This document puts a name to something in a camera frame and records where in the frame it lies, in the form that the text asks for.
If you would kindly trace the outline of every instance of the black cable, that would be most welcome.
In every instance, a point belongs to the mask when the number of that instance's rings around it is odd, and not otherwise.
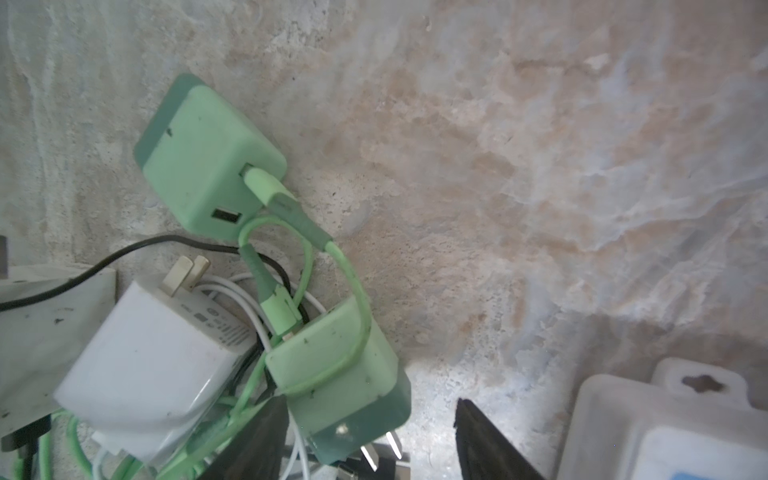
[[[254,345],[253,348],[246,354],[245,359],[240,364],[240,368],[237,369],[235,374],[232,376],[232,379],[230,380],[230,386],[227,390],[227,393],[230,396],[235,396],[237,393],[237,386],[240,384],[240,382],[243,381],[243,377],[245,376],[245,372],[248,371],[248,367],[251,363],[256,362],[263,351],[264,348],[262,347],[261,342],[259,342]]]
[[[21,480],[32,480],[32,468],[35,466],[35,457],[24,457],[22,461],[24,463]]]
[[[28,296],[21,299],[10,300],[8,302],[0,303],[0,312],[5,312],[6,310],[13,310],[14,308],[20,308],[23,306],[33,305],[35,303],[44,302],[57,295],[61,295],[64,292],[72,290],[76,286],[83,283],[85,280],[88,280],[89,278],[91,278],[93,275],[96,275],[97,273],[101,272],[110,263],[114,262],[118,258],[124,255],[127,255],[128,253],[134,252],[135,250],[139,250],[140,248],[149,247],[150,245],[155,245],[156,243],[163,243],[163,242],[183,243],[184,245],[188,245],[189,247],[199,248],[201,250],[208,250],[210,252],[232,253],[235,255],[238,254],[237,247],[229,247],[227,245],[216,245],[215,243],[200,242],[198,240],[192,240],[191,238],[182,237],[181,235],[174,235],[174,234],[159,235],[157,237],[139,240],[136,243],[132,243],[127,247],[121,248],[117,252],[114,252],[108,255],[102,261],[100,261],[99,263],[96,263],[94,266],[84,271],[80,275],[76,276],[75,278],[71,278],[70,280],[64,282],[63,284],[55,288],[52,288],[48,291],[45,291],[43,293],[38,293],[37,295],[32,295],[32,296]],[[264,263],[266,263],[267,265],[275,269],[277,274],[280,276],[280,279],[283,281],[283,285],[290,292],[291,291],[290,279],[288,278],[288,273],[286,273],[285,269],[278,262],[268,257],[267,255],[259,253],[259,258],[261,258],[261,260]],[[306,313],[306,309],[303,306],[299,305],[299,312],[301,313],[302,321],[304,323],[308,323],[310,321],[310,318]]]

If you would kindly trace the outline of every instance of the white container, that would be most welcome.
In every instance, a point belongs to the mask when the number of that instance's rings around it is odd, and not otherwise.
[[[558,480],[766,479],[768,412],[752,408],[746,380],[675,358],[659,363],[650,384],[587,379],[558,472]]]

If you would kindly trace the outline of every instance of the white cable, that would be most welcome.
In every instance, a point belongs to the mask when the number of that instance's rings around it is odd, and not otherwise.
[[[275,280],[280,280],[280,276],[273,275],[275,277]],[[233,275],[230,277],[230,282],[240,282],[241,280],[247,280],[249,278],[253,278],[253,275],[251,273],[245,272],[245,273],[238,273],[237,275]],[[299,287],[298,283],[291,280],[290,285],[296,289]],[[326,307],[323,306],[322,303],[312,294],[309,292],[304,292],[304,298],[306,298],[306,301],[312,304],[312,306],[317,309],[318,312],[322,315],[323,313],[327,312]]]
[[[224,295],[230,297],[232,300],[237,302],[237,304],[240,305],[240,308],[245,310],[245,314],[248,315],[248,318],[250,318],[250,322],[253,324],[253,327],[256,328],[256,333],[259,334],[259,338],[261,339],[261,344],[264,345],[264,350],[269,352],[272,349],[272,345],[270,344],[270,334],[266,332],[266,329],[264,328],[264,324],[261,323],[261,320],[259,319],[256,312],[253,311],[253,308],[251,308],[251,306],[248,304],[246,300],[243,299],[242,296],[238,295],[237,293],[234,292],[234,290],[226,286],[218,285],[215,283],[203,283],[201,285],[194,287],[194,289],[223,293]]]
[[[251,306],[248,304],[248,301],[245,300],[241,295],[235,293],[235,291],[232,290],[231,288],[228,288],[224,285],[217,285],[214,283],[203,283],[201,285],[194,287],[194,289],[223,293],[224,295],[230,297],[232,300],[237,302],[237,304],[240,305],[240,308],[242,308],[245,311],[245,314],[248,315],[248,318],[250,318],[250,321],[253,323],[253,326],[256,328],[256,331],[259,334],[259,338],[261,338],[261,343],[262,345],[264,345],[264,352],[268,353],[272,351],[272,344],[270,343],[270,337],[266,333],[266,329],[264,328],[264,325],[261,323],[261,320],[256,315],[256,312],[253,311],[253,308],[251,308]],[[304,445],[304,441],[301,437],[301,430],[299,429],[299,426],[296,424],[296,421],[293,420],[293,415],[291,415],[290,412],[288,412],[288,416],[290,419],[290,426],[293,429],[293,434],[296,436],[296,443],[299,445],[299,460],[301,461],[303,478],[304,480],[310,480],[310,461],[307,458],[306,445]]]
[[[296,457],[299,456],[299,442],[301,442],[301,439],[296,439],[293,441],[293,451],[290,453],[290,457],[288,458],[288,465],[286,465],[286,469],[280,476],[280,480],[287,480],[288,475],[290,475],[290,471],[293,470],[293,464],[296,463]]]
[[[109,450],[104,447],[98,449],[98,453],[94,457],[94,463],[91,466],[91,475],[93,480],[104,480],[104,475],[101,473],[101,465],[104,463],[104,459],[107,458]]]
[[[226,288],[242,296],[243,300],[247,301],[248,304],[251,305],[251,307],[253,307],[253,310],[256,311],[256,314],[259,316],[259,318],[261,318],[262,320],[266,320],[266,327],[270,329],[270,332],[273,335],[275,334],[275,329],[272,328],[272,323],[270,323],[270,319],[266,317],[264,310],[261,309],[261,305],[259,305],[256,299],[254,299],[250,295],[250,293],[240,288],[240,286],[237,285],[235,282],[231,280],[227,280],[226,278],[218,275],[203,275],[203,278],[201,278],[200,281],[213,282],[213,283],[218,283],[219,285],[224,285]],[[216,298],[217,294],[218,292],[211,292],[208,296],[213,300]]]

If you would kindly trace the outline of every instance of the usb port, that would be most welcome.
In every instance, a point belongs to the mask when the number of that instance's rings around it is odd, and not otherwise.
[[[235,212],[231,212],[224,208],[217,208],[214,210],[213,214],[211,214],[213,218],[218,218],[219,220],[224,220],[225,222],[229,223],[237,223],[237,221],[242,217],[242,214],[238,214]]]

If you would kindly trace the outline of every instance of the cable connector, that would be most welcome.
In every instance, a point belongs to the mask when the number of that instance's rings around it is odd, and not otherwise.
[[[250,244],[239,249],[240,256],[253,274],[259,304],[264,309],[275,334],[278,336],[290,332],[301,321],[301,313],[296,308],[288,290],[275,281],[269,270],[259,258],[259,254]]]
[[[302,210],[301,205],[277,178],[266,170],[246,166],[241,173],[250,191],[281,220],[295,228],[318,250],[325,250],[333,238]]]

